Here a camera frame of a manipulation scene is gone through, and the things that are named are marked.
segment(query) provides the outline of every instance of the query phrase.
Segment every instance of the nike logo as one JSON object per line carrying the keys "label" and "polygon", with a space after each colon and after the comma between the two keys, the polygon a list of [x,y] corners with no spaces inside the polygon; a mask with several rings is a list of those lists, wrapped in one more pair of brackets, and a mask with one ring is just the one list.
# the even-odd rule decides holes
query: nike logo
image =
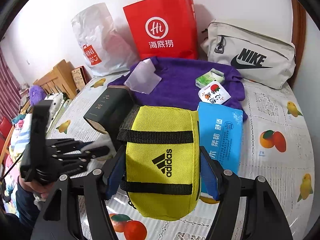
{"label": "nike logo", "polygon": [[165,174],[167,177],[172,176],[172,150],[167,149],[167,156],[164,154],[161,154],[160,156],[154,158],[152,160],[153,164],[156,164],[158,169],[162,171],[163,174]]}
{"label": "nike logo", "polygon": [[[264,62],[264,60],[267,57],[259,54],[257,52],[254,52],[249,49],[243,49],[242,52],[238,55],[236,55],[230,62],[230,65],[235,67],[236,69],[255,69],[255,68],[271,68],[271,67],[265,67],[262,66],[261,63]],[[249,64],[241,64],[237,61],[237,59],[248,62]]]}

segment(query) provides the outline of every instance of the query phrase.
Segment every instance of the purple sweater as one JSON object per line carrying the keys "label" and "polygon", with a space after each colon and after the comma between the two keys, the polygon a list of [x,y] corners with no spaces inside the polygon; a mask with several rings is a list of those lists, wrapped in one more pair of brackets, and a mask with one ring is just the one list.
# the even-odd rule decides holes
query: purple sweater
{"label": "purple sweater", "polygon": [[[234,67],[183,58],[152,57],[151,60],[156,68],[155,74],[162,77],[162,80],[149,95],[133,92],[137,104],[170,106],[196,111],[201,101],[198,96],[200,89],[196,87],[196,78],[215,68],[224,73],[223,87],[231,96],[224,105],[243,110],[240,104],[240,101],[245,98],[242,76]],[[136,66],[137,64],[130,68],[130,73]],[[123,85],[128,77],[129,75],[121,76],[109,85]],[[247,118],[247,114],[243,112],[243,120]]]}

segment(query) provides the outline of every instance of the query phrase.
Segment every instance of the yellow adidas bag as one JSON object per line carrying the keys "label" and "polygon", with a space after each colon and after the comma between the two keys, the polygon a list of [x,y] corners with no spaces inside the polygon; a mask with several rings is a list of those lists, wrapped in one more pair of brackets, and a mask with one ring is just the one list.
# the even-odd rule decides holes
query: yellow adidas bag
{"label": "yellow adidas bag", "polygon": [[142,106],[126,141],[126,179],[120,187],[144,216],[178,220],[200,195],[198,112]]}

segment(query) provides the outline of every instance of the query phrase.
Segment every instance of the zipper pull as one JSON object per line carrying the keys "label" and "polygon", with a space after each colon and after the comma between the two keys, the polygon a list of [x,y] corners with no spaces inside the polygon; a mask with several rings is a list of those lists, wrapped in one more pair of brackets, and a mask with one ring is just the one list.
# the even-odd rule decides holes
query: zipper pull
{"label": "zipper pull", "polygon": [[214,49],[215,53],[223,54],[224,53],[224,46],[223,46],[224,36],[221,35],[221,40],[217,44],[216,48]]}

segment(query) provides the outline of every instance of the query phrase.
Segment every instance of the blue package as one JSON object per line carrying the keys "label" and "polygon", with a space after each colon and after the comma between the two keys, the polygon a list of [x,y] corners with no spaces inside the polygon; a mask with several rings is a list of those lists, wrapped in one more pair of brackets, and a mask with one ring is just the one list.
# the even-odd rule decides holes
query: blue package
{"label": "blue package", "polygon": [[[200,102],[198,114],[200,146],[204,146],[210,157],[218,160],[224,169],[237,174],[242,141],[242,110]],[[201,196],[212,198],[212,189],[209,195],[205,186],[204,170],[201,173]]]}

